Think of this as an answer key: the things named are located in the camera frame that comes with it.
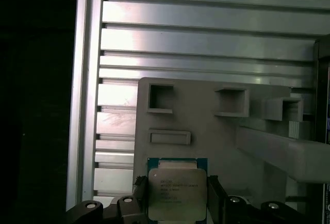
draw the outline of slotted aluminum panel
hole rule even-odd
[[[312,49],[330,31],[330,0],[91,2],[82,200],[131,191],[142,77],[288,86],[313,114]]]

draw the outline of bolt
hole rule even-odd
[[[276,210],[279,208],[279,206],[276,203],[272,203],[272,202],[270,204],[268,204],[268,207],[270,207],[273,210]]]
[[[239,202],[240,200],[239,200],[239,198],[237,198],[237,197],[231,197],[231,199],[230,199],[232,202]]]

